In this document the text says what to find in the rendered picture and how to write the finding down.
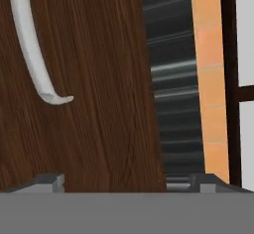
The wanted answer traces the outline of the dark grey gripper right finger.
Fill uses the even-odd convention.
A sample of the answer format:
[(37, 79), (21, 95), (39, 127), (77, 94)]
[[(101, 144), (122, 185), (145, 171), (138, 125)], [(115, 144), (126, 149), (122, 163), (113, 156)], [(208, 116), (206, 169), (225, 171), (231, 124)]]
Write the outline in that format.
[(190, 190), (199, 193), (251, 193), (251, 190), (226, 183), (215, 174), (190, 175)]

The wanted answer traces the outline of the dark wood drawer front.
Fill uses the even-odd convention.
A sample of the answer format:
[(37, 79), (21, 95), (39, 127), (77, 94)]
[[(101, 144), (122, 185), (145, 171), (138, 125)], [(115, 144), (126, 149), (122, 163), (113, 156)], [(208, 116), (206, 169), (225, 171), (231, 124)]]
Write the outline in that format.
[(0, 191), (62, 174), (68, 192), (166, 189), (141, 0), (31, 0), (55, 91), (37, 94), (0, 0)]

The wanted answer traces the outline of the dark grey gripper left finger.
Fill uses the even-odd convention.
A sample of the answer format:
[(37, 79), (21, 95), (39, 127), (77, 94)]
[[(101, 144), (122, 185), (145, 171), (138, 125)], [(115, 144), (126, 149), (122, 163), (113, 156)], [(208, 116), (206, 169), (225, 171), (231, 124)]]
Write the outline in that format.
[(3, 190), (4, 193), (12, 192), (38, 192), (59, 193), (64, 192), (64, 174), (40, 174), (32, 180)]

